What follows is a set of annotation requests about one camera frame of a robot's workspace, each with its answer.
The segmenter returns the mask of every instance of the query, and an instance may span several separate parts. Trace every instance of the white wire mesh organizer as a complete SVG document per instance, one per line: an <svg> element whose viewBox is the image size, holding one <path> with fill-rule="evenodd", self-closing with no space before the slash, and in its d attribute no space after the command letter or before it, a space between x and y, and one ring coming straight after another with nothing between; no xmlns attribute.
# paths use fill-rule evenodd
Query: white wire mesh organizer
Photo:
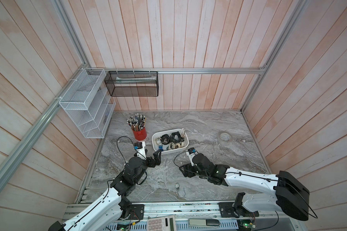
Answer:
<svg viewBox="0 0 347 231"><path fill-rule="evenodd" d="M116 106L107 88L98 90L104 78L104 69L85 68L59 103L85 138L104 138Z"/></svg>
<svg viewBox="0 0 347 231"><path fill-rule="evenodd" d="M83 69L59 104L64 110L88 110L105 77L104 69Z"/></svg>

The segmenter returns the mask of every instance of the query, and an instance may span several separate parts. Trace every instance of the calculator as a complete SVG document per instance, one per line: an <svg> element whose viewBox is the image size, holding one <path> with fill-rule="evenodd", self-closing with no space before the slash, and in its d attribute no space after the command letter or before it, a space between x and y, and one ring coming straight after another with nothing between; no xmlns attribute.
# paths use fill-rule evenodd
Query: calculator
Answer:
<svg viewBox="0 0 347 231"><path fill-rule="evenodd" d="M176 231L175 216L148 219L147 231Z"/></svg>

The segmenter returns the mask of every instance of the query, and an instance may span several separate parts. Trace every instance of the black cable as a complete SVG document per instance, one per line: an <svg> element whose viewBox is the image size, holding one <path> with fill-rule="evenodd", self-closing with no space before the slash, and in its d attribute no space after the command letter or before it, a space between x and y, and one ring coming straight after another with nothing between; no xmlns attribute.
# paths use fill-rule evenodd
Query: black cable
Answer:
<svg viewBox="0 0 347 231"><path fill-rule="evenodd" d="M272 225L270 227L267 227L267 228L272 228L272 227L276 226L276 224L279 222L279 214L278 214L278 212L276 212L276 214L278 215L278 220L276 221L276 223L274 225ZM253 230L253 231L259 231L259 230L263 230L263 229L267 229L267 228L256 229L256 230Z"/></svg>
<svg viewBox="0 0 347 231"><path fill-rule="evenodd" d="M181 155L181 154L183 154L183 153L185 153L185 152L187 152L187 151L183 151L183 152L181 152L181 153L179 153L179 154L177 154L177 156L174 158L174 161L173 161L173 163L177 166L177 167L179 167L179 169L183 169L183 167L181 166L178 166L176 163L175 163L175 160L176 160L176 158L179 156L179 155ZM200 174L198 174L198 173L195 173L195 172L192 172L192 171L189 171L189 170L184 170L184 171L187 171L187 172L191 172L191 173L194 173L195 175L198 175L199 177L201 177L201 175Z"/></svg>
<svg viewBox="0 0 347 231"><path fill-rule="evenodd" d="M147 179L148 173L147 172L144 172L144 173L145 173L145 178L143 179L143 181L140 184L136 183L137 185L142 185L144 183L144 181Z"/></svg>
<svg viewBox="0 0 347 231"><path fill-rule="evenodd" d="M129 140L131 141L131 143L132 143L133 146L134 146L134 143L133 143L133 141L130 139L130 137L128 137L128 136L120 136L120 137L117 139L117 141L116 141L116 142L117 142L117 149L118 149L119 152L121 153L121 156L122 156L122 158L124 159L125 164L126 164L126 159L125 159L124 155L122 154L120 148L118 147L118 140L119 140L120 138L122 138L122 137L126 137L127 139L129 139Z"/></svg>
<svg viewBox="0 0 347 231"><path fill-rule="evenodd" d="M108 181L106 182L106 184L108 185L108 190L107 190L105 196L103 197L103 200L106 198L106 195L108 195L108 192L109 192L109 184L108 184L108 182L110 182L110 181L112 181L112 180L108 180ZM100 202L101 202L101 201L99 201L92 209L90 209L85 215L83 215L79 220L77 220L77 221L74 223L74 225L77 224L77 223L78 223L81 219L83 219L86 215L88 215L93 209L95 209L95 207L96 207L98 204L100 204Z"/></svg>
<svg viewBox="0 0 347 231"><path fill-rule="evenodd" d="M267 180L267 181L276 181L278 182L278 180L272 180L272 179L269 179L269 178L264 178L264 177L258 177L258 176L252 176L252 175L248 175L248 174L244 174L242 172L237 172L237 173L234 173L234 174L239 174L239 175L245 175L245 176L251 176L251 177L255 177L255 178L261 178L261 179L264 179L264 180ZM317 219L318 216L316 215L315 211L310 207L309 203L307 203L307 201L303 198L303 196L299 193L299 191L291 184L289 184L288 182L285 182L285 181L281 181L283 183L286 183L288 184L290 187L292 187L297 193L298 195L302 198L302 200L306 203L306 205L310 208L310 210L314 213L315 216L313 216L312 214L308 213L311 217Z"/></svg>

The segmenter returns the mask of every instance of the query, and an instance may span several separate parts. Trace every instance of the black mesh basket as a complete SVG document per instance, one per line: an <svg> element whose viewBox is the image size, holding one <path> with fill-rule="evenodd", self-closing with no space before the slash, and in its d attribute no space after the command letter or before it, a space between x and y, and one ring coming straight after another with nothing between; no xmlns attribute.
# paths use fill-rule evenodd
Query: black mesh basket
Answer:
<svg viewBox="0 0 347 231"><path fill-rule="evenodd" d="M156 71L108 71L104 82L111 96L158 96Z"/></svg>

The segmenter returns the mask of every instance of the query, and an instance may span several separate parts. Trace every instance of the wire basket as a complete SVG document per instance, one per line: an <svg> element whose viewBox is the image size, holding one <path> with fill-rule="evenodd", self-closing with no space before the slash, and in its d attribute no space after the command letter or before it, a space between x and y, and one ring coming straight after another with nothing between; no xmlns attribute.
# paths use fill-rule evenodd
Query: wire basket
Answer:
<svg viewBox="0 0 347 231"><path fill-rule="evenodd" d="M105 76L104 69L83 69L59 104L64 110L87 110Z"/></svg>
<svg viewBox="0 0 347 231"><path fill-rule="evenodd" d="M104 138L116 102L109 104L111 97L107 88L95 94L88 110L65 110L85 138Z"/></svg>
<svg viewBox="0 0 347 231"><path fill-rule="evenodd" d="M104 82L111 96L158 96L156 71L109 71Z"/></svg>

